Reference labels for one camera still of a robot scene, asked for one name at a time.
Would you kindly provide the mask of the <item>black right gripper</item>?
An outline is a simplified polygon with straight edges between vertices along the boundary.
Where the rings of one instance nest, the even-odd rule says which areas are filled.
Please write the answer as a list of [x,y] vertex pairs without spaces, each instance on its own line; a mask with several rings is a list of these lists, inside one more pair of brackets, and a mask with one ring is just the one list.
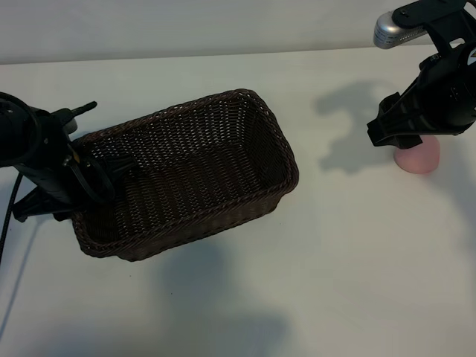
[[425,59],[404,94],[404,100],[396,92],[380,102],[377,117],[367,124],[373,146],[411,149],[423,134],[465,132],[475,122],[475,43]]

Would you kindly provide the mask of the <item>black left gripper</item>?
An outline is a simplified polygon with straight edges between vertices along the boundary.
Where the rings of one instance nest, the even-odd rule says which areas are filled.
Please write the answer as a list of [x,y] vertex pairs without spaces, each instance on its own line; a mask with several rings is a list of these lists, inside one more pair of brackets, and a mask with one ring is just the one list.
[[13,216],[69,219],[78,208],[112,201],[115,182],[136,165],[131,155],[94,156],[74,143],[43,143],[18,157],[19,175],[36,188],[13,205]]

